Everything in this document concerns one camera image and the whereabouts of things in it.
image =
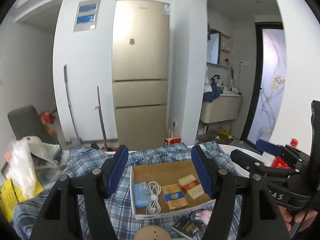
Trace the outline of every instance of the refrigerator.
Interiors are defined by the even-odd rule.
[[[117,0],[112,39],[112,92],[119,144],[129,150],[164,145],[168,4]]]

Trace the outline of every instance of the blue plaid fabric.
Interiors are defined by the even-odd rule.
[[[206,147],[204,153],[213,158],[220,168],[225,168],[237,175],[234,165],[230,157],[225,154],[218,144],[209,142],[203,144]],[[70,177],[83,176],[93,168],[100,167],[103,162],[112,158],[113,155],[94,150],[92,148],[80,148],[70,150],[70,161],[63,171]],[[105,200],[106,207],[111,219],[112,225],[118,236],[118,239],[134,239],[135,233],[143,226],[157,225],[167,230],[172,238],[179,237],[177,233],[171,230],[172,225],[178,221],[180,217],[173,216],[170,218],[152,219],[152,220],[136,220],[132,214],[129,178],[130,166],[146,165],[165,162],[176,162],[191,159],[191,148],[188,148],[184,143],[160,147],[155,150],[137,151],[129,154],[127,166],[124,174],[120,180],[119,188],[108,200]],[[38,196],[19,203],[14,208],[14,215],[12,226],[23,240],[30,237],[33,225],[39,211],[49,193],[45,190]],[[91,239],[85,208],[84,198],[82,195],[78,196],[79,200],[79,214],[81,221],[81,228],[85,240]],[[234,217],[230,228],[229,239],[236,239],[238,231],[239,220],[241,213],[241,197],[236,198]],[[197,234],[194,239],[201,239],[204,233],[204,227]]]

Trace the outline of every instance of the shelf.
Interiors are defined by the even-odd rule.
[[[222,51],[226,52],[226,53],[230,53],[231,51],[230,50],[226,50],[226,49],[223,49],[223,48],[220,48]]]
[[[212,64],[212,63],[209,63],[209,62],[207,62],[207,66],[211,66],[211,67],[219,66],[219,67],[227,67],[227,68],[229,68],[229,66],[225,66],[225,65],[221,65],[221,64]]]

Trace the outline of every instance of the hand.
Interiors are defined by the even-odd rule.
[[[292,215],[289,213],[289,211],[286,208],[281,207],[281,206],[278,206],[278,208],[281,212],[281,215],[283,217],[285,225],[287,226],[288,231],[290,231],[290,229],[291,229],[290,222],[292,220]]]
[[[196,213],[195,220],[202,220],[205,225],[208,225],[212,211],[204,210]]]
[[[296,223],[301,223],[304,215],[306,214],[306,210],[300,211],[294,218],[294,221]],[[306,216],[306,219],[304,220],[303,224],[301,225],[299,232],[307,229],[309,226],[311,226],[313,220],[315,220],[318,212],[314,211],[313,209],[310,209],[308,212],[308,215]]]
[[[289,211],[281,206],[278,206],[279,210],[282,214],[282,217],[284,219],[285,225],[287,226],[288,231],[291,229],[290,222],[292,220],[292,215],[289,213]],[[304,215],[306,214],[306,210],[300,211],[294,218],[294,222],[301,223]],[[308,212],[308,215],[306,219],[304,220],[303,224],[300,226],[299,232],[307,229],[313,222],[313,220],[316,218],[318,212],[314,211],[313,209],[310,209]]]

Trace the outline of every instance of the red bottle cap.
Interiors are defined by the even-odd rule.
[[[295,139],[295,138],[292,138],[292,140],[291,140],[291,142],[290,142],[290,144],[291,144],[292,147],[297,147],[298,143],[299,143],[298,140]]]

